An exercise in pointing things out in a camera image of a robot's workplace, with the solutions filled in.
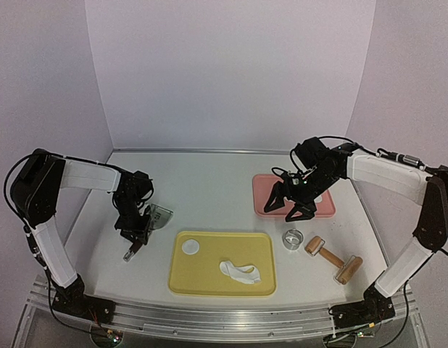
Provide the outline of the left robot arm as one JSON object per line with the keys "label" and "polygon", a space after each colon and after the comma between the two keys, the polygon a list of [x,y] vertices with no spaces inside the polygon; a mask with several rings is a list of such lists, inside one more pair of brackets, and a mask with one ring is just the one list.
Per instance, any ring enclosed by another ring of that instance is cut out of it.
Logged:
{"label": "left robot arm", "polygon": [[154,193],[148,174],[105,163],[35,149],[7,173],[4,198],[22,221],[28,246],[56,294],[53,312],[108,324],[115,303],[86,293],[58,231],[57,204],[63,189],[103,191],[118,213],[115,229],[133,244],[148,239],[152,215],[145,207]]}

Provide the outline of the metal scraper with wooden handle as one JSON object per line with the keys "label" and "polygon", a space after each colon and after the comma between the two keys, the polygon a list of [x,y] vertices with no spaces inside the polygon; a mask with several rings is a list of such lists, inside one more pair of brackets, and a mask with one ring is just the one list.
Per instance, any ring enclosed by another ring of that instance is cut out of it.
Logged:
{"label": "metal scraper with wooden handle", "polygon": [[144,210],[148,223],[140,232],[125,232],[126,239],[132,244],[124,254],[123,260],[129,262],[142,246],[146,246],[153,231],[164,228],[173,217],[173,211],[157,204],[149,204]]}

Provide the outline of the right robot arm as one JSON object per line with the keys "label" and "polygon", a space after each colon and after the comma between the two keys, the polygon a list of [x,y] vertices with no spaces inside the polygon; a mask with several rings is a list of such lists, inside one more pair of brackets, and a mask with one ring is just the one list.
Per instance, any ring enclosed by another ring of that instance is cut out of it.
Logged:
{"label": "right robot arm", "polygon": [[376,151],[339,136],[336,146],[327,136],[298,143],[289,152],[293,171],[274,167],[275,183],[263,206],[264,213],[291,209],[287,222],[311,220],[318,211],[315,200],[339,181],[383,189],[417,213],[410,238],[395,259],[364,290],[357,302],[329,308],[337,329],[377,324],[395,316],[392,297],[405,290],[411,279],[441,252],[448,257],[448,167],[431,167],[420,158],[385,148]]}

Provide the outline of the yellow plastic tray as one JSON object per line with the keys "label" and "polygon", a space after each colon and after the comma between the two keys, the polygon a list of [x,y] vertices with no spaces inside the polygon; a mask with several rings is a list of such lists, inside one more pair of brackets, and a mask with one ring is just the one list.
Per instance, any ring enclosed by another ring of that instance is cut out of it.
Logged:
{"label": "yellow plastic tray", "polygon": [[272,239],[266,233],[181,231],[168,287],[202,297],[268,297],[277,289]]}

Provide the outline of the wooden double-ended rolling pin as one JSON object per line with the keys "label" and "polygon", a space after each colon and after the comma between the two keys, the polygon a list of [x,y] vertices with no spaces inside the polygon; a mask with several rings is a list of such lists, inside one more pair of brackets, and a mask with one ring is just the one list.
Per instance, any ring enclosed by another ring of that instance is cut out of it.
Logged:
{"label": "wooden double-ended rolling pin", "polygon": [[347,261],[343,261],[333,252],[326,249],[324,245],[324,239],[320,236],[314,236],[307,242],[304,250],[310,256],[315,257],[320,255],[323,259],[334,265],[338,269],[335,280],[341,285],[347,285],[351,281],[352,277],[361,268],[363,259],[352,255]]}

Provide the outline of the freshly cut round wrapper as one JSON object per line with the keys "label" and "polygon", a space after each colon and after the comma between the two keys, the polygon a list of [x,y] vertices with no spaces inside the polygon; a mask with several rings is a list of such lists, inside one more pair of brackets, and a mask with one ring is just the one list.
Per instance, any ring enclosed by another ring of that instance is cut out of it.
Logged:
{"label": "freshly cut round wrapper", "polygon": [[199,242],[195,239],[188,239],[182,244],[182,251],[187,255],[194,255],[199,251],[200,245]]}

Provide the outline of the white dough lump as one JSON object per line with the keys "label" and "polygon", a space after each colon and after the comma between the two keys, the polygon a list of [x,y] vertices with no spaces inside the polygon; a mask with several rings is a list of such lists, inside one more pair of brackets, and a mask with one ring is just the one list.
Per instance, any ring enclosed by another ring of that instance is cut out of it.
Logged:
{"label": "white dough lump", "polygon": [[231,261],[221,261],[220,272],[230,279],[246,285],[254,285],[262,281],[259,269],[254,265],[235,266]]}

